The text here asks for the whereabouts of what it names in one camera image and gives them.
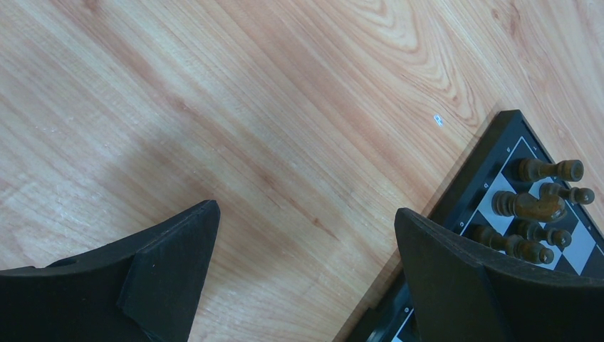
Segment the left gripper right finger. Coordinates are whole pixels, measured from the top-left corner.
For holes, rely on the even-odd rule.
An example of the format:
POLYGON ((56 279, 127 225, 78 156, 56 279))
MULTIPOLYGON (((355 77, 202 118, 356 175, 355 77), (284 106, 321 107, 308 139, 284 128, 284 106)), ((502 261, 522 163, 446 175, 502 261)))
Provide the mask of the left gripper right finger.
POLYGON ((601 341, 603 281, 509 257, 409 208, 395 215, 423 341, 601 341))

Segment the black white chess board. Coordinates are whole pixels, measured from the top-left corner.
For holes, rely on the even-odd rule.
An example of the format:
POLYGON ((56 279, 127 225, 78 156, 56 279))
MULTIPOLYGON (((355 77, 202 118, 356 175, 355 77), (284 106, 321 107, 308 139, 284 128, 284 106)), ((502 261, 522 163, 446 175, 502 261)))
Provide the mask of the black white chess board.
POLYGON ((603 233, 519 110, 498 113, 432 212, 401 208, 403 263, 350 341, 601 341, 603 233))

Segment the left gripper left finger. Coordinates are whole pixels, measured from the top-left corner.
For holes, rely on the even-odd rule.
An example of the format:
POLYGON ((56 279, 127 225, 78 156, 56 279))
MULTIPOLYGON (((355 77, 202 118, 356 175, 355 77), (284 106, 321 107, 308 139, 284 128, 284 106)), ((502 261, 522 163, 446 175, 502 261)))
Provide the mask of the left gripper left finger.
POLYGON ((3 341, 187 341, 221 212, 205 200, 43 268, 1 272, 3 341))

